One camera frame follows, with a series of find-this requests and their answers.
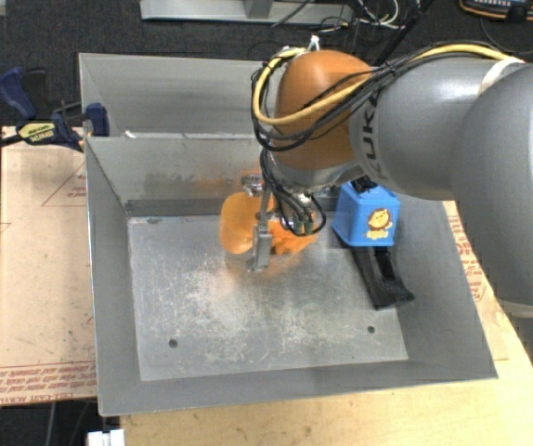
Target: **metal stand base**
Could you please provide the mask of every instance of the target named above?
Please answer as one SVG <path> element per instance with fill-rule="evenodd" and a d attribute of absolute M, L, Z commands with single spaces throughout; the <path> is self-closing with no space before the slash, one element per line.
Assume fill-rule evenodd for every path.
<path fill-rule="evenodd" d="M 205 20 L 247 23 L 276 23 L 292 13 L 300 4 L 273 2 L 265 17 L 250 18 L 244 0 L 141 0 L 143 20 Z M 319 25 L 328 17 L 351 19 L 351 8 L 334 4 L 308 4 L 287 23 Z"/>

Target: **black cord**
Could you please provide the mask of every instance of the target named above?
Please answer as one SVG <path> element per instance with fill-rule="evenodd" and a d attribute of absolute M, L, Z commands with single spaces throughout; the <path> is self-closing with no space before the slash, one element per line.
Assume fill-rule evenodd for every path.
<path fill-rule="evenodd" d="M 479 27 L 481 28 L 481 31 L 483 32 L 483 35 L 491 42 L 492 45 L 494 45 L 499 51 L 502 53 L 510 53 L 512 55 L 531 55 L 533 54 L 533 48 L 526 49 L 526 50 L 516 50 L 507 48 L 500 43 L 498 43 L 491 34 L 488 32 L 488 28 L 486 27 L 486 24 L 484 22 L 483 17 L 479 17 Z"/>
<path fill-rule="evenodd" d="M 77 436 L 79 434 L 79 428 L 81 427 L 81 423 L 83 422 L 83 418 L 85 417 L 85 413 L 87 413 L 87 409 L 89 408 L 89 405 L 91 403 L 89 401 L 86 401 L 84 404 L 83 409 L 81 410 L 81 414 L 79 414 L 79 418 L 77 419 L 77 422 L 74 425 L 74 430 L 71 434 L 71 439 L 68 442 L 68 446 L 72 446 L 74 444 L 74 441 L 77 439 Z"/>
<path fill-rule="evenodd" d="M 54 426 L 54 419 L 56 417 L 56 403 L 52 403 L 50 407 L 50 417 L 47 421 L 47 432 L 45 433 L 45 446 L 50 446 L 52 442 L 52 428 Z"/>
<path fill-rule="evenodd" d="M 395 33 L 394 38 L 386 45 L 383 51 L 374 62 L 374 66 L 380 66 L 395 52 L 398 45 L 403 41 L 405 36 L 411 31 L 413 26 L 417 23 L 420 16 L 427 11 L 427 9 L 434 3 L 435 0 L 422 0 L 421 3 L 413 8 L 405 21 L 405 24 L 401 27 L 400 31 Z"/>
<path fill-rule="evenodd" d="M 278 27 L 282 25 L 283 23 L 286 23 L 287 21 L 291 20 L 295 15 L 297 15 L 299 12 L 301 12 L 307 4 L 309 4 L 312 0 L 304 0 L 299 7 L 297 7 L 292 13 L 287 15 L 286 17 L 283 17 L 281 20 L 277 21 L 277 23 L 273 23 L 271 25 L 272 28 Z"/>

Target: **gray metal tray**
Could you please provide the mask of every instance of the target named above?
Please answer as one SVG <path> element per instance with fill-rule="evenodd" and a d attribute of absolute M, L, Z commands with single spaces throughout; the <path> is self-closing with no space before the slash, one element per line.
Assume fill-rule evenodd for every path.
<path fill-rule="evenodd" d="M 220 248 L 252 138 L 89 138 L 102 415 L 495 377 L 441 203 L 401 196 L 396 262 L 416 299 L 376 311 L 326 231 L 268 270 Z"/>

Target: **cardboard sheet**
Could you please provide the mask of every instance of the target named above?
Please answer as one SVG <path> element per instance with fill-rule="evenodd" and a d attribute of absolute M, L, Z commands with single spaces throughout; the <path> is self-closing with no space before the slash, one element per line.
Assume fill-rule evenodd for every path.
<path fill-rule="evenodd" d="M 0 406 L 95 397 L 85 157 L 1 157 Z"/>

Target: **cartoon lion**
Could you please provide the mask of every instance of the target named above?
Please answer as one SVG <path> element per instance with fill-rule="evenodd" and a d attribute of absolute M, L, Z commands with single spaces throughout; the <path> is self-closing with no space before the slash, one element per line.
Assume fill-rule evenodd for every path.
<path fill-rule="evenodd" d="M 368 217 L 366 236 L 372 240 L 388 237 L 388 229 L 393 226 L 392 216 L 388 208 L 376 208 Z"/>

